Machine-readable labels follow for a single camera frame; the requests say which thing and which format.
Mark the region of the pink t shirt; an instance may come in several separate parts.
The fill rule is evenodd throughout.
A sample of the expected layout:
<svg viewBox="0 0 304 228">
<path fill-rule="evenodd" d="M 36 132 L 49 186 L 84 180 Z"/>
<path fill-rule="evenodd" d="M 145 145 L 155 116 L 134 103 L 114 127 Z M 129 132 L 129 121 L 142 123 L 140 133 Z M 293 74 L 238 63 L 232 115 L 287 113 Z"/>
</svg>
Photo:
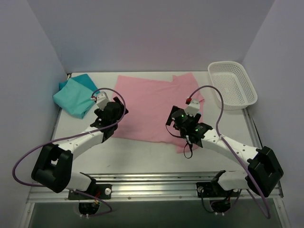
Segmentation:
<svg viewBox="0 0 304 228">
<path fill-rule="evenodd" d="M 119 75 L 115 91 L 126 103 L 129 113 L 118 124 L 115 138 L 139 140 L 152 143 L 169 143 L 182 153 L 185 141 L 176 138 L 178 132 L 165 124 L 172 107 L 185 109 L 185 101 L 199 87 L 192 73 L 172 76 L 172 81 L 143 79 Z"/>
</svg>

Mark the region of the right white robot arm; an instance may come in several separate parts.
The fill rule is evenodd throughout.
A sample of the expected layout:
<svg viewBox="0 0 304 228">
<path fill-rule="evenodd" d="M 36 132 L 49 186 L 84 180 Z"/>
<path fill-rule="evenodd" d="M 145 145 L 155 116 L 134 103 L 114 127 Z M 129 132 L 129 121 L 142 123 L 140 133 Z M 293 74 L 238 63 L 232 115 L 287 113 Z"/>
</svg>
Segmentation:
<svg viewBox="0 0 304 228">
<path fill-rule="evenodd" d="M 179 131 L 179 137 L 187 146 L 197 145 L 215 151 L 242 166 L 243 171 L 220 171 L 211 181 L 212 193 L 222 196 L 230 190 L 246 189 L 267 198 L 284 174 L 274 151 L 266 146 L 259 149 L 218 135 L 214 128 L 200 123 L 200 117 L 200 114 L 189 116 L 183 109 L 173 106 L 166 125 Z"/>
</svg>

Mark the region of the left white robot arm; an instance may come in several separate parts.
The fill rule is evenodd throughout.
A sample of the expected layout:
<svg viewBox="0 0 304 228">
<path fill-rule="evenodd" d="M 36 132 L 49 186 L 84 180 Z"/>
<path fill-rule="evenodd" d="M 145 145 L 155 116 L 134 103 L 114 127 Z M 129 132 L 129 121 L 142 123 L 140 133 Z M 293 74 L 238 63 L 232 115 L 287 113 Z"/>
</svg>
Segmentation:
<svg viewBox="0 0 304 228">
<path fill-rule="evenodd" d="M 109 101 L 103 95 L 97 98 L 94 113 L 96 120 L 80 136 L 42 147 L 31 173 L 33 180 L 60 193 L 64 189 L 78 190 L 84 199 L 91 199 L 97 192 L 96 180 L 84 173 L 72 171 L 73 161 L 92 147 L 104 143 L 118 128 L 118 121 L 128 113 L 123 99 Z"/>
</svg>

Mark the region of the teal folded t shirt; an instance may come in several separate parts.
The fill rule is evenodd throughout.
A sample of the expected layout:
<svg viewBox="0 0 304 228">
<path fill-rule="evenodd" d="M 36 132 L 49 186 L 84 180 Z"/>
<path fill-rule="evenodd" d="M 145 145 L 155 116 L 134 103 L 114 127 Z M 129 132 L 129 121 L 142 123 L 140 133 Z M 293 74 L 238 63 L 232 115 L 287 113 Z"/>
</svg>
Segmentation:
<svg viewBox="0 0 304 228">
<path fill-rule="evenodd" d="M 91 95 L 95 90 L 97 87 L 89 75 L 82 74 L 59 83 L 59 91 L 53 95 L 53 101 L 69 115 L 83 119 L 94 106 Z"/>
</svg>

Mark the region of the white plastic basket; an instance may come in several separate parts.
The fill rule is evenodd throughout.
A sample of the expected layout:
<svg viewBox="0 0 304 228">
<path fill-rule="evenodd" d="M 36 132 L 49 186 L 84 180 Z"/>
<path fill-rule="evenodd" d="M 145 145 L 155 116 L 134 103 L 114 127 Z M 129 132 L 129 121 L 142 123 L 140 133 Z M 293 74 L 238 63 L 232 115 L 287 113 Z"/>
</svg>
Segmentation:
<svg viewBox="0 0 304 228">
<path fill-rule="evenodd" d="M 256 90 L 245 70 L 235 61 L 218 61 L 208 66 L 211 85 L 217 88 L 213 92 L 219 107 L 224 105 L 225 110 L 239 110 L 247 108 L 257 102 Z"/>
</svg>

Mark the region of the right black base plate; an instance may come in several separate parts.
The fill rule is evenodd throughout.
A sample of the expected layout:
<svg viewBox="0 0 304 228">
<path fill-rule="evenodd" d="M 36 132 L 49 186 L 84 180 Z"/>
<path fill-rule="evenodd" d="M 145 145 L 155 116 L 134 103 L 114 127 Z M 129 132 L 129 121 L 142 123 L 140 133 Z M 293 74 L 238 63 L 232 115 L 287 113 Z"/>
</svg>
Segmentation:
<svg viewBox="0 0 304 228">
<path fill-rule="evenodd" d="M 197 182 L 197 196 L 203 198 L 228 198 L 236 197 L 239 192 L 224 190 L 219 184 L 211 182 Z"/>
</svg>

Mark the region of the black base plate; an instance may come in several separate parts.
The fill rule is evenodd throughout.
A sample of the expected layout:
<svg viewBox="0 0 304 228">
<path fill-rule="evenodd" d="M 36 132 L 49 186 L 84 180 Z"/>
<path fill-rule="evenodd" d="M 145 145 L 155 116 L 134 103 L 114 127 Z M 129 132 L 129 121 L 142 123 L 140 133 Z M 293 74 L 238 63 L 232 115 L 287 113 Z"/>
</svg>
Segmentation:
<svg viewBox="0 0 304 228">
<path fill-rule="evenodd" d="M 224 190 L 219 184 L 211 182 L 197 182 L 197 196 L 203 198 L 228 198 L 236 197 L 239 192 Z"/>
<path fill-rule="evenodd" d="M 92 197 L 87 195 L 94 196 L 102 200 L 109 200 L 112 194 L 112 185 L 111 184 L 91 184 L 88 189 L 85 191 L 85 195 L 78 192 L 70 190 L 68 193 L 69 200 L 93 200 Z"/>
</svg>

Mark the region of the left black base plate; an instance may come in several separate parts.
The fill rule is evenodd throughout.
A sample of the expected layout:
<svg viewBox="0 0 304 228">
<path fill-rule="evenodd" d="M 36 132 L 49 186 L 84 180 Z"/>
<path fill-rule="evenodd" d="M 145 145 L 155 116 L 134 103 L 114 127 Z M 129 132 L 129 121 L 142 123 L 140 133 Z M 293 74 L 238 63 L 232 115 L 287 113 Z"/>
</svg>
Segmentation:
<svg viewBox="0 0 304 228">
<path fill-rule="evenodd" d="M 91 184 L 88 189 L 85 191 L 85 195 L 78 192 L 70 190 L 68 193 L 69 200 L 93 200 L 92 197 L 87 195 L 94 196 L 102 200 L 109 200 L 112 194 L 112 185 L 111 184 Z"/>
</svg>

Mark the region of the aluminium rail frame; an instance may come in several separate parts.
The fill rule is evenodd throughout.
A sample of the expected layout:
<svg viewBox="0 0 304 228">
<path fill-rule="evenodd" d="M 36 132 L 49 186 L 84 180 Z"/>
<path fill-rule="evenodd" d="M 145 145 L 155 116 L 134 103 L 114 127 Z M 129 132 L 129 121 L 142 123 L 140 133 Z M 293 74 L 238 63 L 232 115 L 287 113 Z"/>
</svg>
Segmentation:
<svg viewBox="0 0 304 228">
<path fill-rule="evenodd" d="M 220 122 L 221 131 L 238 141 L 260 146 L 257 132 L 247 110 L 225 111 Z M 55 136 L 74 133 L 85 123 L 69 119 L 61 113 L 54 131 Z M 83 172 L 97 179 L 99 184 L 112 184 L 113 202 L 158 202 L 190 201 L 197 196 L 196 183 L 210 181 L 220 170 L 241 171 L 237 160 L 205 148 L 195 149 L 191 159 L 176 153 L 175 146 L 111 137 L 79 155 L 73 162 L 73 172 Z M 20 228 L 29 228 L 34 221 L 34 205 L 47 203 L 68 203 L 68 192 L 53 193 L 47 188 L 32 187 Z M 258 206 L 243 190 L 237 205 L 222 216 L 229 220 L 227 227 L 238 228 L 286 228 L 281 220 L 282 190 L 275 187 L 269 198 L 271 219 L 266 219 Z"/>
</svg>

